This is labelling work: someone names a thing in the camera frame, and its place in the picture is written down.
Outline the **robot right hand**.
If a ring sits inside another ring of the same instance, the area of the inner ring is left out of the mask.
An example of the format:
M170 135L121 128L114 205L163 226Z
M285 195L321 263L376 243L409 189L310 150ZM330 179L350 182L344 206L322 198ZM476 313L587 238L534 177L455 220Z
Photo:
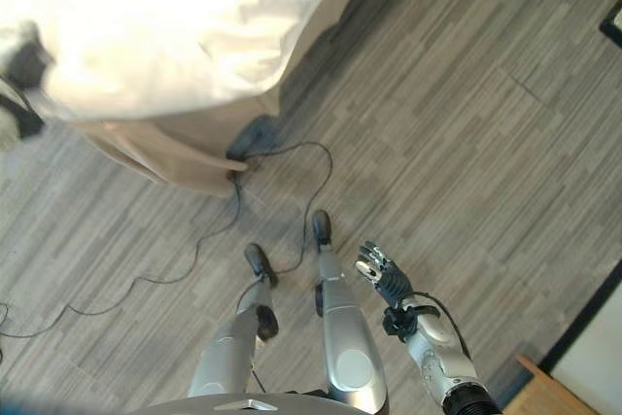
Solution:
M359 247L355 267L391 308L400 309L402 301L414 293L404 272L371 241Z

